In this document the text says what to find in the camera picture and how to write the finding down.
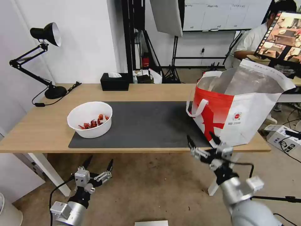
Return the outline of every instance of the white shirt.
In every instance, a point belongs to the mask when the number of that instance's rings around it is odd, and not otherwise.
[[[255,51],[257,47],[259,46],[261,40],[263,39],[264,35],[267,32],[267,24],[261,24],[256,28],[253,28],[249,32],[246,33],[246,35],[243,35],[240,41],[238,42],[238,45],[236,49],[233,52],[236,51]],[[233,67],[238,67],[240,64],[239,59],[234,59],[233,61]]]

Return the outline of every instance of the white bowl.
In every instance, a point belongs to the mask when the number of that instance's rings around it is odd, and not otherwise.
[[[81,129],[85,122],[97,121],[99,114],[103,114],[103,124],[91,129]],[[74,129],[81,137],[95,138],[104,135],[111,128],[113,109],[110,105],[100,101],[87,102],[74,108],[67,117],[68,125]]]

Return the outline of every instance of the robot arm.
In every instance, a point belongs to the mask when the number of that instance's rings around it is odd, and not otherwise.
[[[233,153],[218,137],[211,134],[217,148],[202,150],[197,148],[193,140],[187,136],[191,155],[203,163],[216,175],[216,183],[223,192],[223,200],[227,207],[233,226],[280,226],[282,225],[271,210],[259,202],[251,201],[254,193],[263,188],[263,181],[255,176],[241,182],[237,173],[229,167]]]
[[[56,201],[50,208],[54,216],[55,225],[80,226],[84,218],[84,213],[89,206],[91,194],[95,188],[101,186],[112,177],[113,159],[110,161],[107,170],[101,174],[90,173],[86,168],[91,161],[91,157],[85,161],[83,166],[78,167],[74,174],[76,182],[76,193],[70,197],[68,203]]]

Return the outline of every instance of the white wall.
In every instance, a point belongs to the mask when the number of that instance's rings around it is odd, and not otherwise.
[[[150,0],[145,1],[145,29],[160,64],[168,66],[172,59],[174,37],[157,31]],[[234,34],[235,32],[183,33],[183,37],[178,40],[177,57],[201,57],[203,47],[205,48],[204,57],[224,57]],[[210,66],[213,62],[221,64],[223,60],[177,59],[176,66]]]
[[[33,107],[32,98],[45,85],[9,65],[10,60],[36,47],[14,1],[0,1],[0,27],[0,133],[5,136]],[[52,79],[39,57],[24,64],[24,68]]]
[[[126,73],[126,52],[122,18],[122,0],[107,0],[117,72]]]
[[[99,83],[117,71],[107,1],[15,0],[29,27],[56,22],[62,46],[43,54],[57,83]]]

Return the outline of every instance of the person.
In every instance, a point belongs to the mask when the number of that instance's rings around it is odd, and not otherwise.
[[[296,12],[297,5],[294,0],[280,0],[273,3],[271,5],[267,21],[258,27],[253,28],[246,35],[242,36],[236,49],[234,50],[233,67],[238,67],[241,60],[247,58],[247,55],[254,55],[257,47],[261,43],[261,40],[266,34],[267,29],[271,26],[278,11]],[[281,105],[276,104],[274,111],[281,111]],[[268,118],[273,122],[276,121],[270,115],[267,117],[267,119]]]

